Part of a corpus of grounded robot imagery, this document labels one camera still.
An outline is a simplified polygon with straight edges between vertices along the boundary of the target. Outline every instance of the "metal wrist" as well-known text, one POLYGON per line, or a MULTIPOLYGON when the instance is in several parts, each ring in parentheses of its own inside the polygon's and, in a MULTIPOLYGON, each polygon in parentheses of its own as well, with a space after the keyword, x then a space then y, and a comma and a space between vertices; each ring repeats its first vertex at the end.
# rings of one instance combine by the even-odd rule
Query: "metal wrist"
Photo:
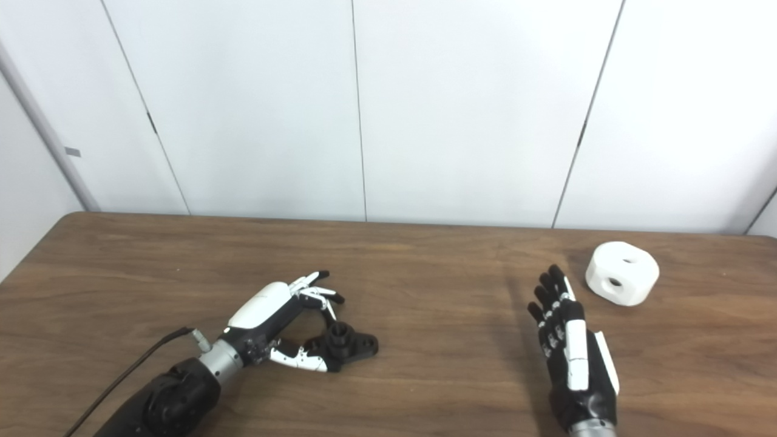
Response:
POLYGON ((603 419, 579 421, 570 427, 570 437, 617 437, 615 425, 603 419))

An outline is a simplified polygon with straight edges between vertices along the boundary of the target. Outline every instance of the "robotic hand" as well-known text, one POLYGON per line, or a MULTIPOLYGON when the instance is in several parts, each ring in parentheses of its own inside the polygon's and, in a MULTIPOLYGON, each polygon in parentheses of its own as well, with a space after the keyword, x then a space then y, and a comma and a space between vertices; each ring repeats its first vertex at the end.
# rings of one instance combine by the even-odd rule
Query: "robotic hand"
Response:
POLYGON ((316 271, 291 284, 273 282, 256 293, 229 320, 212 345, 190 330, 203 354, 174 365, 154 378, 95 434, 95 437, 184 437, 218 402, 221 388, 240 369, 271 360, 299 369, 339 372, 343 364, 378 353, 378 339, 337 321, 331 302, 345 299, 315 287, 328 271, 316 271), (298 346, 278 338, 304 309, 317 309, 326 334, 298 346))
POLYGON ((605 335, 586 328, 583 306, 569 280, 553 265, 539 277, 529 313, 537 320, 539 343, 552 383, 550 406, 573 437, 615 437, 618 375, 605 335))

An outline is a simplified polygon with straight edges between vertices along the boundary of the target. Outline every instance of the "white robotic finger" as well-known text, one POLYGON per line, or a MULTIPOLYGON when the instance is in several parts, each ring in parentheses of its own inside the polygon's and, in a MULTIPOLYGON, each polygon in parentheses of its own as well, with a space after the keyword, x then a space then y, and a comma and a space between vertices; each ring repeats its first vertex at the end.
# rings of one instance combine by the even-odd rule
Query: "white robotic finger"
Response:
POLYGON ((615 394, 619 394, 621 391, 621 383, 618 380, 618 373, 615 371, 615 363, 612 362, 610 356, 610 348, 607 347, 607 341, 605 340, 605 333, 599 331, 594 333, 596 337, 596 343, 601 352, 601 357, 605 361, 605 368, 607 369, 607 375, 610 377, 610 384, 615 389, 615 394))
POLYGON ((289 356, 276 348, 270 349, 270 360, 296 369, 326 372, 326 363, 321 357, 308 357, 308 352, 300 347, 295 356, 289 356))

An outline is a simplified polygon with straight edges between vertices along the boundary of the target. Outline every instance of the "white wall panel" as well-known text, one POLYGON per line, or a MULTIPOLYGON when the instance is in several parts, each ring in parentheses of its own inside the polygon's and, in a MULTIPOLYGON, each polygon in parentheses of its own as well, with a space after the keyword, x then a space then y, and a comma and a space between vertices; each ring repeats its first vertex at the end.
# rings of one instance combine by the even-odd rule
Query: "white wall panel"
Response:
POLYGON ((556 225, 743 232, 777 185, 777 3, 627 0, 556 225))
POLYGON ((0 45, 55 152, 81 152, 66 159, 98 209, 186 213, 99 1, 0 0, 0 45))
POLYGON ((777 238, 777 196, 766 205, 766 209, 764 209, 747 234, 768 235, 777 238))
POLYGON ((355 0, 371 221, 550 227, 619 0, 355 0))
POLYGON ((350 1, 106 3, 192 213, 364 220, 350 1))
POLYGON ((0 75, 0 281, 81 204, 0 75))

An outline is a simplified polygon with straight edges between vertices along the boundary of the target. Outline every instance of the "black robotic forearm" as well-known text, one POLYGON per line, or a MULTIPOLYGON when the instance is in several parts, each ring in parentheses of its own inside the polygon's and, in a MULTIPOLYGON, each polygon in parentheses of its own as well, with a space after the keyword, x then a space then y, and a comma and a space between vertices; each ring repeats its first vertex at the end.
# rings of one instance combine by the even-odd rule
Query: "black robotic forearm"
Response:
POLYGON ((113 413, 95 437, 184 437, 218 402, 221 385, 197 358, 174 365, 113 413))

